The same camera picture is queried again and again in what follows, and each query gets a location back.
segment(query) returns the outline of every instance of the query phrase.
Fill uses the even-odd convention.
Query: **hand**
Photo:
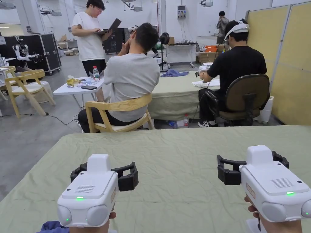
[[[127,42],[122,43],[121,53],[125,55],[128,53],[129,49],[130,49],[130,39],[128,39]]]
[[[294,222],[269,222],[260,213],[258,213],[258,210],[248,196],[244,198],[244,201],[251,203],[248,210],[253,213],[255,218],[260,219],[267,233],[302,233],[300,220]]]
[[[114,212],[111,212],[109,215],[109,219],[116,218],[117,214]],[[109,219],[106,222],[105,225],[101,227],[84,227],[84,228],[78,228],[78,227],[70,227],[69,232],[70,233],[108,233],[109,229]]]
[[[104,35],[103,35],[103,37],[101,38],[103,41],[105,41],[105,40],[107,40],[110,36],[111,36],[111,34],[112,34],[112,30],[109,30],[108,32],[106,32]]]
[[[94,29],[91,29],[90,31],[93,32],[93,33],[94,33],[94,32],[100,32],[101,29],[100,29],[100,28],[94,28]]]

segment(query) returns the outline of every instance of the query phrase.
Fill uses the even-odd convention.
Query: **white paper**
[[[202,88],[202,87],[218,87],[220,86],[220,81],[219,79],[213,79],[209,83],[203,83],[202,81],[198,82],[192,82],[192,84],[196,87]]]

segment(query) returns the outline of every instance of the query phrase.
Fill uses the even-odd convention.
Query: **striped shirt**
[[[218,37],[225,36],[226,25],[229,23],[229,20],[226,17],[220,18],[218,20],[217,29],[219,29]]]

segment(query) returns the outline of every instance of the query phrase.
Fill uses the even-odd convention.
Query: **black pants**
[[[92,111],[92,116],[93,116],[93,122],[94,123],[103,124],[104,121],[101,118],[101,115],[100,115],[98,109],[92,107],[91,111]],[[131,121],[131,122],[122,122],[122,121],[119,121],[118,119],[114,118],[113,116],[111,116],[110,113],[107,110],[106,110],[106,114],[107,114],[109,122],[110,122],[110,124],[112,126],[128,126],[128,125],[130,125],[130,124],[132,124],[132,123],[134,123],[134,122],[139,120],[139,119],[137,119],[137,120]],[[80,126],[81,126],[83,132],[90,133],[89,122],[87,120],[87,115],[86,115],[86,110],[85,109],[83,109],[79,113],[78,120],[79,120],[79,123],[80,123]]]
[[[224,43],[224,40],[225,40],[225,37],[224,37],[224,36],[218,36],[218,37],[217,37],[217,44],[223,44],[223,43]]]
[[[214,91],[210,89],[199,90],[200,121],[214,121],[215,117],[213,115],[213,112],[210,110],[210,106],[212,106],[214,103],[208,98],[207,95],[204,94],[206,91],[210,91],[212,94],[214,94],[217,97],[219,110],[226,111],[227,107],[226,107],[224,98],[221,96],[218,96]]]
[[[83,61],[82,64],[88,77],[90,76],[89,72],[93,74],[93,66],[97,66],[99,73],[107,67],[105,59]]]

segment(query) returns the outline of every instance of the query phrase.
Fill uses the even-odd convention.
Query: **white sneaker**
[[[209,127],[218,127],[218,124],[214,124],[214,125],[211,125],[208,121],[200,121],[198,123],[198,125],[201,127],[201,128],[209,128]]]

